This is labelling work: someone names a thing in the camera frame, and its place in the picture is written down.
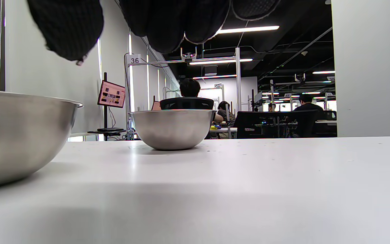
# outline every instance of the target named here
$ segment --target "metal mixing bowl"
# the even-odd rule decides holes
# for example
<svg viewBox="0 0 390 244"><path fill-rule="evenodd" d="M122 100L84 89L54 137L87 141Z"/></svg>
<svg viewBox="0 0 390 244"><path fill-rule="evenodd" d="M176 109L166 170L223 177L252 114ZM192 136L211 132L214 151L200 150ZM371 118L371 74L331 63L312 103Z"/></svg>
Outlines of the metal mixing bowl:
<svg viewBox="0 0 390 244"><path fill-rule="evenodd" d="M0 91L0 184L22 179L61 150L83 105Z"/></svg>
<svg viewBox="0 0 390 244"><path fill-rule="evenodd" d="M139 137L157 150L183 150L203 141L210 130L213 110L182 109L133 113Z"/></svg>

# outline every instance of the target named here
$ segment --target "white pillar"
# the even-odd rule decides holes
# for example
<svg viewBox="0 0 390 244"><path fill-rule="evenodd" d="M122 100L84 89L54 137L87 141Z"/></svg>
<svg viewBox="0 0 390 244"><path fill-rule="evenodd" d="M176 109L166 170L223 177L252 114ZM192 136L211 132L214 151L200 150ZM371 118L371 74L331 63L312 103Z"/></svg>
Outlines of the white pillar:
<svg viewBox="0 0 390 244"><path fill-rule="evenodd" d="M332 0L338 136L390 136L390 0Z"/></svg>

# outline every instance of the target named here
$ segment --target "white table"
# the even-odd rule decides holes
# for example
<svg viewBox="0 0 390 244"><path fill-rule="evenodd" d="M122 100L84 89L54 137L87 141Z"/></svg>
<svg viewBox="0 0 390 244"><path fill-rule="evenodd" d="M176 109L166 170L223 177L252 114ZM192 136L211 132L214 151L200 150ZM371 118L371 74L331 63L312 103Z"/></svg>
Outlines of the white table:
<svg viewBox="0 0 390 244"><path fill-rule="evenodd" d="M68 142L0 187L0 244L390 244L390 138Z"/></svg>

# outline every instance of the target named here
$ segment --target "computer monitor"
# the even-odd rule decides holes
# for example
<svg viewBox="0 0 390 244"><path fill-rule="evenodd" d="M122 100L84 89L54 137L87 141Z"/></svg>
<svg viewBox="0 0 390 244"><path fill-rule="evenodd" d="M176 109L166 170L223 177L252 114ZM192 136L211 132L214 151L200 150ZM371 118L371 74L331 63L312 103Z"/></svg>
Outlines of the computer monitor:
<svg viewBox="0 0 390 244"><path fill-rule="evenodd" d="M102 81L97 105L122 108L126 98L126 88L111 82Z"/></svg>

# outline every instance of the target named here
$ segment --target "black chair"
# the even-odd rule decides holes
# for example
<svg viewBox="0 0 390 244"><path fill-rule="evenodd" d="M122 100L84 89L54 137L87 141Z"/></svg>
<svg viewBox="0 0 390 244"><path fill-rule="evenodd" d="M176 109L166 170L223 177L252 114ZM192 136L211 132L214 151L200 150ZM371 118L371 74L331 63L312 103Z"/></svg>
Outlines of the black chair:
<svg viewBox="0 0 390 244"><path fill-rule="evenodd" d="M293 111L287 114L289 114L291 119L295 119L297 121L296 133L299 137L314 137L312 129L320 114L318 110Z"/></svg>
<svg viewBox="0 0 390 244"><path fill-rule="evenodd" d="M215 102L211 99L200 97L176 97L161 100L162 110L169 109L213 109Z"/></svg>

